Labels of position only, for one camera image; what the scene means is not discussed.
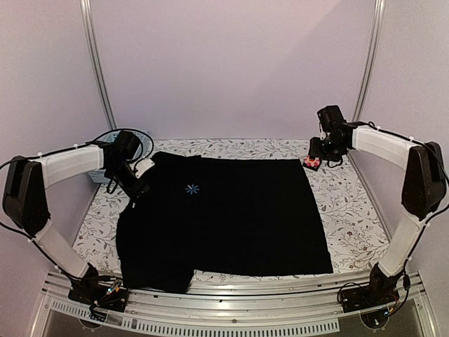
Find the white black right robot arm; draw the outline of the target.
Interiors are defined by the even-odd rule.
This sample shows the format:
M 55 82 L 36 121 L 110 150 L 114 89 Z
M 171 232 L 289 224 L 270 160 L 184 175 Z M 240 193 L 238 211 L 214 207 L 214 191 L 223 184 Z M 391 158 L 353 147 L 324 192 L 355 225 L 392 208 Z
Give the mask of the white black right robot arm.
M 399 167 L 405 173 L 401 192 L 403 215 L 389 247 L 370 271 L 366 286 L 344 285 L 337 301 L 344 312 L 354 312 L 393 300 L 395 305 L 382 313 L 388 318 L 396 313 L 403 302 L 396 289 L 398 280 L 405 290 L 410 288 L 406 265 L 428 224 L 447 211 L 440 203 L 448 189 L 448 174 L 443 165 L 438 143 L 422 143 L 384 130 L 374 123 L 348 122 L 337 105 L 324 107 L 317 113 L 320 136 L 309 142 L 309 152 L 302 165 L 318 170 L 322 161 L 340 165 L 351 150 L 366 152 Z

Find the aluminium frame post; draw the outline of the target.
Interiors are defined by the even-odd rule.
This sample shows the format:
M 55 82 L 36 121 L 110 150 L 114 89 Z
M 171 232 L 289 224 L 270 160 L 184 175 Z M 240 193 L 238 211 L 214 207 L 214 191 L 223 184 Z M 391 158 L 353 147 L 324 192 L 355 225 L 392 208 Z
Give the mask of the aluminium frame post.
M 363 68 L 363 76 L 356 99 L 354 113 L 352 115 L 352 121 L 359 121 L 361 119 L 363 108 L 366 103 L 366 98 L 368 96 L 373 70 L 375 68 L 375 59 L 382 33 L 385 4 L 385 0 L 375 0 L 373 20 L 368 41 L 368 51 Z
M 112 130 L 117 127 L 117 124 L 114 118 L 114 113 L 112 111 L 112 105 L 107 92 L 107 85 L 105 81 L 104 72 L 102 69 L 100 52 L 98 49 L 98 42 L 95 34 L 95 25 L 93 20 L 91 1 L 80 0 L 79 3 L 81 7 L 81 17 L 83 20 L 83 28 L 85 32 L 88 53 L 91 59 L 93 75 L 100 97 L 100 103 L 105 115 L 107 126 L 109 130 Z

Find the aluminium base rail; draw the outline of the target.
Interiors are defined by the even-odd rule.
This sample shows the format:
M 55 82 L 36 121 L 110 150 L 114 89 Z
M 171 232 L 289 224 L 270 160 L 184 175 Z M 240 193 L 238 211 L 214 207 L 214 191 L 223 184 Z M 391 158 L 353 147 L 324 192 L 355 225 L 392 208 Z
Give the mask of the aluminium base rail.
M 68 298 L 69 282 L 50 272 L 43 284 L 32 336 L 437 336 L 417 273 L 400 292 L 402 308 L 387 322 L 365 326 L 377 308 L 344 312 L 339 290 L 368 282 L 367 272 L 278 281 L 192 283 L 186 294 L 132 290 L 123 312 L 105 320 Z

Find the floral patterned table mat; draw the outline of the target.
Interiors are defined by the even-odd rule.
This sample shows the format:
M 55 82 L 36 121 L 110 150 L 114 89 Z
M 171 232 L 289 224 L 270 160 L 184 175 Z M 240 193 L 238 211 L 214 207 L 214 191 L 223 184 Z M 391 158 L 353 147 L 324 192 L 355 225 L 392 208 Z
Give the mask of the floral patterned table mat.
M 155 142 L 157 151 L 218 159 L 302 159 L 308 147 L 306 140 L 276 139 Z M 353 165 L 345 159 L 340 166 L 322 165 L 306 175 L 323 221 L 334 274 L 370 270 L 389 240 Z M 100 272 L 120 273 L 116 223 L 127 203 L 128 197 L 120 188 L 110 194 L 102 184 L 74 240 L 74 250 Z

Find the black t-shirt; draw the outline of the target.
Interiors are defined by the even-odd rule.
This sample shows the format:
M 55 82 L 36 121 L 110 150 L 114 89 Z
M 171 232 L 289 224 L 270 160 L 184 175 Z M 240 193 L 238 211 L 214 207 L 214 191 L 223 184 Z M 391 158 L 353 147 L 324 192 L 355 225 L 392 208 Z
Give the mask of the black t-shirt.
M 148 193 L 116 227 L 125 287 L 184 293 L 196 271 L 249 277 L 333 272 L 299 159 L 153 155 Z

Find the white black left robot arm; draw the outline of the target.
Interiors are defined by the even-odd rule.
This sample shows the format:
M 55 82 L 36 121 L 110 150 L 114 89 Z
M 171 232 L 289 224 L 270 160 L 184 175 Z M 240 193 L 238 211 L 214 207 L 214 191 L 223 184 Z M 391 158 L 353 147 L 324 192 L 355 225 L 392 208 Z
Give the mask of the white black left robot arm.
M 101 137 L 35 157 L 16 156 L 8 169 L 2 208 L 14 222 L 12 232 L 33 244 L 71 284 L 69 299 L 89 306 L 91 315 L 104 319 L 105 311 L 124 312 L 128 289 L 117 277 L 100 275 L 70 246 L 53 226 L 46 191 L 54 184 L 91 171 L 104 171 L 132 199 L 149 191 L 143 175 L 154 166 L 139 139 L 139 130 L 121 128 L 115 140 Z

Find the left aluminium frame post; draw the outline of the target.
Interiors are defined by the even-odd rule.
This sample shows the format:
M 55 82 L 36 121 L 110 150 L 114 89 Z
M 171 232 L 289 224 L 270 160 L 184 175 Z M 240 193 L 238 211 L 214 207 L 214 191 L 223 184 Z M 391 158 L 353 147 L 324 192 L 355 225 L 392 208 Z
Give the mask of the left aluminium frame post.
M 91 1 L 80 0 L 79 3 L 81 7 L 81 17 L 83 20 L 83 28 L 85 32 L 88 53 L 91 59 L 93 75 L 100 97 L 100 103 L 105 115 L 107 126 L 109 130 L 112 130 L 117 127 L 117 124 L 114 118 L 114 113 L 112 111 L 112 105 L 107 92 L 107 85 L 105 81 L 104 72 L 102 69 L 100 52 L 98 49 L 98 42 L 95 34 L 95 25 L 93 20 Z

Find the right aluminium frame post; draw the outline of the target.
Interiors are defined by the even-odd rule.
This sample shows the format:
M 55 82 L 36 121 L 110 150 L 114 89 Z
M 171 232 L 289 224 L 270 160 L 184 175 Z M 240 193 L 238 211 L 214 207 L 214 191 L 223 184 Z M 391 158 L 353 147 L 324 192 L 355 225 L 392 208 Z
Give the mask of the right aluminium frame post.
M 373 70 L 375 68 L 375 59 L 382 33 L 385 4 L 385 0 L 375 0 L 373 20 L 368 41 L 368 51 L 363 68 L 363 76 L 356 99 L 354 113 L 352 115 L 352 121 L 359 121 L 361 119 L 363 108 L 366 103 L 366 98 L 368 96 Z

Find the light blue plastic basket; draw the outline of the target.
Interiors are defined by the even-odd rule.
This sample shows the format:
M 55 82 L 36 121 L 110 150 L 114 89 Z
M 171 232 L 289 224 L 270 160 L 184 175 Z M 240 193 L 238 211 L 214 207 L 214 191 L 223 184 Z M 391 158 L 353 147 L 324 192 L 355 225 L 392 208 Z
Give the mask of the light blue plastic basket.
M 143 158 L 149 151 L 149 145 L 152 141 L 152 138 L 146 131 L 131 128 L 114 129 L 102 134 L 96 140 L 104 143 L 113 143 L 121 131 L 130 131 L 134 133 L 140 140 L 140 144 L 138 145 L 134 157 L 130 160 L 130 163 L 134 164 L 139 159 Z M 91 180 L 96 184 L 105 184 L 109 182 L 109 179 L 105 177 L 104 169 L 98 171 L 91 171 L 88 173 L 88 175 L 90 176 Z

